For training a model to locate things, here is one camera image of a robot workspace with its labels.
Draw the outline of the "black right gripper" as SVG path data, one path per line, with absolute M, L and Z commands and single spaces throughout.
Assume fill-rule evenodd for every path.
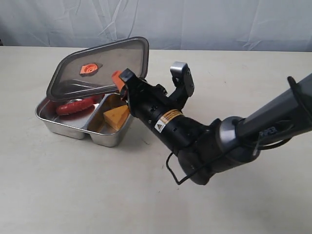
M 182 115 L 182 110 L 176 108 L 162 85 L 152 86 L 130 69 L 115 71 L 112 81 L 120 92 L 120 99 L 128 104 L 131 115 L 156 135 L 163 133 L 171 120 Z

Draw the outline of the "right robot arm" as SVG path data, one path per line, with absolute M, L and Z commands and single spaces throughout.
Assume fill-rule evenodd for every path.
M 182 113 L 194 92 L 190 69 L 171 73 L 175 91 L 169 96 L 163 86 L 152 86 L 129 69 L 115 71 L 112 81 L 131 115 L 177 157 L 185 180 L 206 185 L 215 174 L 250 163 L 261 151 L 312 129 L 311 76 L 300 82 L 288 77 L 289 89 L 247 118 L 217 118 L 205 125 Z

